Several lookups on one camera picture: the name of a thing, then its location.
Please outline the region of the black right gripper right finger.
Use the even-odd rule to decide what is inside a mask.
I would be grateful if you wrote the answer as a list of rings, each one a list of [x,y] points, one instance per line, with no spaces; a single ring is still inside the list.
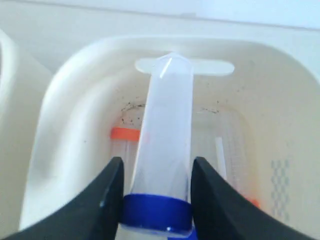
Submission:
[[[247,200],[204,157],[193,161],[190,200],[199,240],[312,239]]]

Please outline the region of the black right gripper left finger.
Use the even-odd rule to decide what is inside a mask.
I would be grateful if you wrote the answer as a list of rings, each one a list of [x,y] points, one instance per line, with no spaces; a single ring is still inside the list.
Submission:
[[[122,215],[124,162],[113,157],[75,198],[8,240],[114,240]]]

